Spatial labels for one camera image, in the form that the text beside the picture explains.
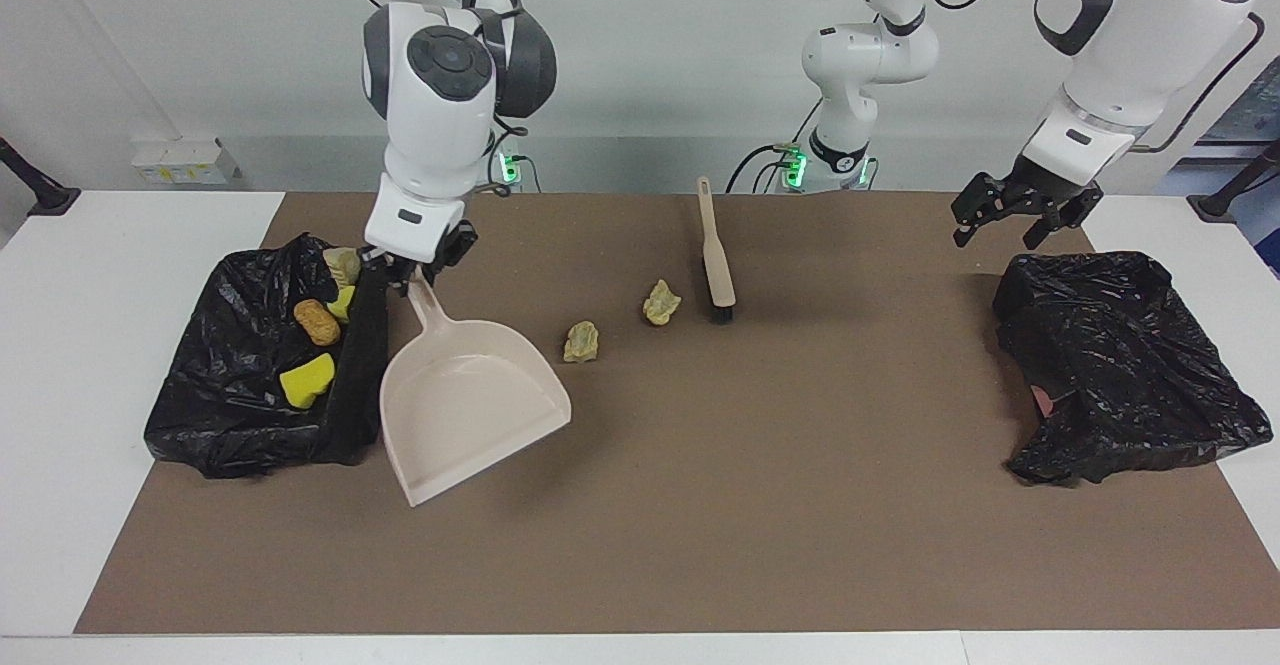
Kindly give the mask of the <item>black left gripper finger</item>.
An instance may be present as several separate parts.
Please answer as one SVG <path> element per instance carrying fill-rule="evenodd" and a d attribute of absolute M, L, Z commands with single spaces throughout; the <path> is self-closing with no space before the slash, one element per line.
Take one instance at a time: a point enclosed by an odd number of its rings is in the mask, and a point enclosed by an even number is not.
<path fill-rule="evenodd" d="M 969 244 L 979 228 L 1018 214 L 1016 197 L 1012 201 L 1006 199 L 1009 191 L 1005 179 L 991 176 L 989 173 L 978 173 L 952 199 L 951 214 L 956 223 L 952 240 L 959 249 Z"/>
<path fill-rule="evenodd" d="M 1048 237 L 1068 228 L 1080 228 L 1087 217 L 1087 208 L 1078 205 L 1065 205 L 1062 208 L 1050 208 L 1036 220 L 1032 228 L 1021 238 L 1025 249 L 1036 251 L 1044 244 Z"/>

